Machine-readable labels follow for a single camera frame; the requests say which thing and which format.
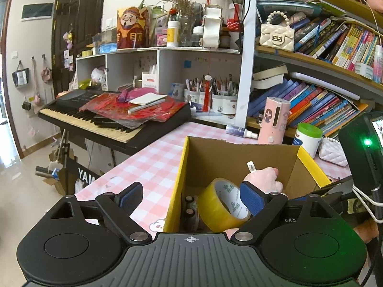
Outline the white quilted purse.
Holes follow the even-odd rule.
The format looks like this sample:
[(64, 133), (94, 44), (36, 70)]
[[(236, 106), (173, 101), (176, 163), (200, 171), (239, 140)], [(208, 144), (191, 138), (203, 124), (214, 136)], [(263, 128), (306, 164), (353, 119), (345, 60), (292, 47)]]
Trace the white quilted purse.
[(336, 139), (324, 137), (318, 149), (319, 158), (337, 166), (348, 166), (347, 158), (340, 142)]

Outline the row of books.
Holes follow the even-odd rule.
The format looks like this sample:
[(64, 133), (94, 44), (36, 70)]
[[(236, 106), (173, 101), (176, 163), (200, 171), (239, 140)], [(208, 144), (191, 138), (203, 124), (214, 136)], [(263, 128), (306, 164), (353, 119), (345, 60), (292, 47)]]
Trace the row of books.
[(290, 103), (285, 132), (288, 137), (293, 137), (298, 124), (303, 122), (319, 128), (324, 137), (337, 139), (341, 127), (371, 110), (368, 104), (352, 100), (330, 89), (327, 84), (318, 86), (282, 76), (275, 86), (253, 88), (249, 99), (247, 126), (259, 129), (262, 117), (271, 117), (265, 109), (268, 97), (277, 97)]

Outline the white pen cup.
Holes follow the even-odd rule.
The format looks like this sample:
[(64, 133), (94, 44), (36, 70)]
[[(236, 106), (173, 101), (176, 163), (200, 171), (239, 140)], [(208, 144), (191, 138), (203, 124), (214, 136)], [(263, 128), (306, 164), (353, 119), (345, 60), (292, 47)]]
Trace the white pen cup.
[(222, 96), (222, 114), (235, 115), (238, 96)]

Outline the pink cylinder dispenser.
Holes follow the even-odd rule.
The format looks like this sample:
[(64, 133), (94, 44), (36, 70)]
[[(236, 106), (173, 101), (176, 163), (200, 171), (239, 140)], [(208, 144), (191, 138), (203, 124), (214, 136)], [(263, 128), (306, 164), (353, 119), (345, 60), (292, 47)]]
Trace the pink cylinder dispenser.
[(267, 97), (258, 134), (258, 144), (282, 144), (289, 115), (289, 101)]

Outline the white yellow bottle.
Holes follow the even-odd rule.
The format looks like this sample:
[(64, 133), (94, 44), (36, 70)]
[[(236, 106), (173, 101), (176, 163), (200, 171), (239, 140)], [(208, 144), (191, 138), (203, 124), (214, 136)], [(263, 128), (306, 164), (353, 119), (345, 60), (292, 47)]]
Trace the white yellow bottle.
[(178, 21), (168, 22), (166, 47), (179, 46), (179, 30), (180, 30), (180, 22)]

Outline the fortune god box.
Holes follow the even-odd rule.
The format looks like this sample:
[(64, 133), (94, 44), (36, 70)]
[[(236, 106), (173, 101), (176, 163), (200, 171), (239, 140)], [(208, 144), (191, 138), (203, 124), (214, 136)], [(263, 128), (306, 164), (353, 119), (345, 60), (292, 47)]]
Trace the fortune god box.
[(118, 49), (149, 46), (150, 11), (147, 7), (130, 6), (118, 10), (116, 42)]

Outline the red packets pile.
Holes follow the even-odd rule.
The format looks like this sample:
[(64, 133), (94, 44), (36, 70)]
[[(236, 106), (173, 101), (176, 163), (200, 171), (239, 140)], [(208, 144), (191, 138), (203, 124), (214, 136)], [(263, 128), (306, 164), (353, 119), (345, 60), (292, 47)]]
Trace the red packets pile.
[(151, 88), (103, 92), (87, 101), (80, 111), (90, 111), (131, 130), (146, 122), (167, 123), (173, 119), (184, 122), (191, 117), (188, 103)]

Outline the black electronic keyboard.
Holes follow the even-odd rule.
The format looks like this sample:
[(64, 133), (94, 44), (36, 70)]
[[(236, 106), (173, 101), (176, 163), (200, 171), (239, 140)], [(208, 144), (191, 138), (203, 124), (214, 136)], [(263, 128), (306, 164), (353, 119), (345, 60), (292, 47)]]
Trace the black electronic keyboard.
[(39, 118), (71, 136), (81, 136), (118, 152), (134, 155), (191, 118), (190, 106), (171, 97), (129, 113), (118, 92), (76, 89), (50, 102)]

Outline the white jar green lid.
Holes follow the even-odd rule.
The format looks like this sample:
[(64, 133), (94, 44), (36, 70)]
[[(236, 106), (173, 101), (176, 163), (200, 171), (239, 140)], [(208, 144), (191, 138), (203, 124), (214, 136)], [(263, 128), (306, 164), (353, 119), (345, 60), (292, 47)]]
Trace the white jar green lid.
[(296, 129), (293, 145), (302, 146), (314, 158), (322, 138), (322, 131), (311, 124), (299, 123)]

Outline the yellow tape roll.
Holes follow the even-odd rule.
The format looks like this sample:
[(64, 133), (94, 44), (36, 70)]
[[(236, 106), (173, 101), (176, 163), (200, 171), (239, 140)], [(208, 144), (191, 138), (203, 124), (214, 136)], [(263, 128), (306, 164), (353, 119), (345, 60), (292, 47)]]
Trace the yellow tape roll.
[(200, 219), (212, 232), (239, 228), (251, 217), (241, 201), (240, 189), (227, 179), (216, 178), (197, 198)]

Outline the spray bottle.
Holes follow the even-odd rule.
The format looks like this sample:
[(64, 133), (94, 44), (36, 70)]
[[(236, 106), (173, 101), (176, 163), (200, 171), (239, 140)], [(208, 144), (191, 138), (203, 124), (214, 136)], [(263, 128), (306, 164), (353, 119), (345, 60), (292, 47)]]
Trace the spray bottle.
[(258, 134), (247, 130), (246, 128), (240, 128), (238, 126), (227, 125), (225, 131), (229, 135), (234, 135), (249, 139), (258, 139)]

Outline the pink pig plush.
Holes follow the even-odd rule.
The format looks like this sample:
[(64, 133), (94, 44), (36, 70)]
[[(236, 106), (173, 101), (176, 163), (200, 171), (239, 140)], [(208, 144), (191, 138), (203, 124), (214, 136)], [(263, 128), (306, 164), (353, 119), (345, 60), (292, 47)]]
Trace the pink pig plush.
[(283, 184), (277, 180), (279, 171), (277, 168), (266, 167), (257, 170), (252, 161), (247, 162), (249, 173), (244, 178), (245, 182), (249, 182), (263, 193), (281, 193)]

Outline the cream quilted handbag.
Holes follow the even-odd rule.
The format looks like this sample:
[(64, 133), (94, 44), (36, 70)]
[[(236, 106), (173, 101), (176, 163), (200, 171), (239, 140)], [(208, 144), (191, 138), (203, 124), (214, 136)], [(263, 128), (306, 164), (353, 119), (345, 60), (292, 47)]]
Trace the cream quilted handbag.
[[(286, 25), (281, 26), (272, 24), (271, 20), (275, 16), (282, 17)], [(273, 11), (268, 15), (267, 22), (261, 24), (259, 43), (263, 47), (284, 50), (292, 53), (295, 46), (294, 35), (295, 30), (290, 27), (287, 15), (281, 11)]]

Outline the grey blue toy car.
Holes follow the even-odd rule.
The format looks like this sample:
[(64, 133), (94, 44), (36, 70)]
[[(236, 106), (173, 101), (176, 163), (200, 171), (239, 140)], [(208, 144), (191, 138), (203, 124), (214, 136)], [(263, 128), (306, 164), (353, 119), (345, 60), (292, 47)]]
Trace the grey blue toy car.
[(202, 232), (205, 224), (199, 214), (196, 199), (187, 195), (182, 208), (182, 228), (186, 232)]

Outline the white shelf unit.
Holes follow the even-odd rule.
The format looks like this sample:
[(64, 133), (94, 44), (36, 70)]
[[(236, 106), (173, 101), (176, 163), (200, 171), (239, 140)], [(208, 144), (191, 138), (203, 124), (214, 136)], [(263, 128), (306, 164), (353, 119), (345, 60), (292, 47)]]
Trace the white shelf unit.
[(222, 96), (229, 87), (239, 88), (242, 58), (237, 50), (201, 47), (148, 47), (118, 50), (76, 59), (77, 80), (96, 78), (104, 91), (149, 87), (159, 94), (202, 104), (204, 77), (216, 83), (210, 114), (202, 120), (231, 124), (235, 115), (222, 114)]

